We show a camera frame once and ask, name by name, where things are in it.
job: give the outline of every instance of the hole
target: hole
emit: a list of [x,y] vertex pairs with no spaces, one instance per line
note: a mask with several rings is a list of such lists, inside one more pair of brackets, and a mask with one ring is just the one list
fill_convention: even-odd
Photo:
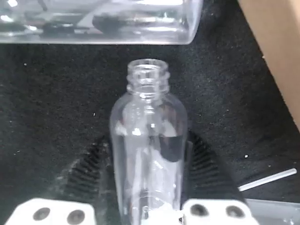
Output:
[[49,214],[50,214],[49,208],[41,208],[33,214],[33,219],[35,221],[40,221],[46,219]]
[[203,205],[197,204],[191,207],[191,214],[193,216],[204,217],[208,215],[208,211]]
[[228,206],[226,208],[226,213],[230,217],[243,218],[245,216],[243,210],[236,206]]
[[82,210],[74,210],[67,217],[67,222],[70,225],[78,225],[84,221],[85,215]]

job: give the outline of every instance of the clear plastic container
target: clear plastic container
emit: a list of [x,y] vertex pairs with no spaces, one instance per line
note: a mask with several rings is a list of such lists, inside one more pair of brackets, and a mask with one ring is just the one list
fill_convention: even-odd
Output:
[[124,225],[170,223],[180,209],[187,113],[169,93],[168,65],[132,61],[127,93],[110,118],[119,211]]
[[0,42],[188,44],[203,0],[0,0]]

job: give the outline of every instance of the bottle opening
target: bottle opening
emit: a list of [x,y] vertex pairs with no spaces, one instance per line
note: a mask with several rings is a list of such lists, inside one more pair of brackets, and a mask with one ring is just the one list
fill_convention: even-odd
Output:
[[134,60],[128,65],[127,90],[142,98],[169,90],[168,64],[156,59]]

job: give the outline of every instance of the bottle body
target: bottle body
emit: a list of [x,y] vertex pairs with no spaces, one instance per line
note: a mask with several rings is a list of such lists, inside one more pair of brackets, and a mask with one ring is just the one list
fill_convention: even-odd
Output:
[[188,44],[203,0],[4,0],[0,42]]
[[135,80],[138,84],[116,102],[110,118],[119,211],[123,224],[130,225],[155,223],[180,209],[187,135],[182,103],[165,91],[164,78],[143,72],[135,78],[148,80]]

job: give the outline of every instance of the cardboard box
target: cardboard box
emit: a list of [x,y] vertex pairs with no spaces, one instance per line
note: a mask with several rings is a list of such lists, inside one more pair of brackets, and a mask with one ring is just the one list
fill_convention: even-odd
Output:
[[300,130],[300,0],[239,0]]

